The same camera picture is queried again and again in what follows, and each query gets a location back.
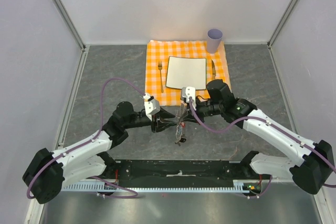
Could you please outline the metal key organizer blue handle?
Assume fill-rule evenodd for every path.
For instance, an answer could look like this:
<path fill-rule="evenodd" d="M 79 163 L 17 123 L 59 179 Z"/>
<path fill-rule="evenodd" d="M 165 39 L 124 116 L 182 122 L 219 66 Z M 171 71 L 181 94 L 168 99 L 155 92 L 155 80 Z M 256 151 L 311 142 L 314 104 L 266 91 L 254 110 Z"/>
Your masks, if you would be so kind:
<path fill-rule="evenodd" d="M 181 103 L 179 110 L 176 113 L 176 122 L 177 122 L 177 126 L 176 126 L 176 132 L 175 132 L 175 144 L 180 146 L 182 143 L 180 142 L 180 139 L 182 137 L 185 138 L 184 136 L 184 128 L 185 128 L 185 122 L 182 121 L 183 118 L 183 112 L 184 109 L 187 105 L 184 103 Z"/>

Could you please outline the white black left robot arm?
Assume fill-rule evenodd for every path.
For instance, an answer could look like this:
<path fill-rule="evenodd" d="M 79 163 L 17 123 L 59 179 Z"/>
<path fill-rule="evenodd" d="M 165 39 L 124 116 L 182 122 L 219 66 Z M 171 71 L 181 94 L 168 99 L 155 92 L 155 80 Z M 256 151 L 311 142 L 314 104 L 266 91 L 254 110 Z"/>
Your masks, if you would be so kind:
<path fill-rule="evenodd" d="M 108 121 L 91 136 L 59 150 L 43 148 L 35 154 L 23 174 L 27 198 L 45 204 L 82 179 L 111 178 L 115 161 L 107 151 L 128 137 L 127 129 L 149 126 L 153 133 L 161 132 L 176 124 L 174 117 L 155 101 L 146 102 L 140 112 L 135 112 L 130 102 L 120 102 Z"/>

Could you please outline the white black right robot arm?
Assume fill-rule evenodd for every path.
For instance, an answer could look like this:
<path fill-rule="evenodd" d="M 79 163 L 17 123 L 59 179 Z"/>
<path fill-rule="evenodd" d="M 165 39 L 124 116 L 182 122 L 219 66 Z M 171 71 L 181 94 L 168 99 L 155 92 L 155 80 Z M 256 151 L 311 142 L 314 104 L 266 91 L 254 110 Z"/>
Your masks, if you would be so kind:
<path fill-rule="evenodd" d="M 285 155 L 277 157 L 251 151 L 240 166 L 245 178 L 251 179 L 258 174 L 292 179 L 299 188 L 312 195 L 327 185 L 327 179 L 335 172 L 329 143 L 324 140 L 316 143 L 292 132 L 248 100 L 234 97 L 223 80 L 212 80 L 206 88 L 210 98 L 204 102 L 197 99 L 194 87 L 184 87 L 181 91 L 181 99 L 197 123 L 213 132 L 214 129 L 205 125 L 204 118 L 220 115 L 229 125 L 217 133 L 225 133 L 237 126 L 262 138 Z"/>

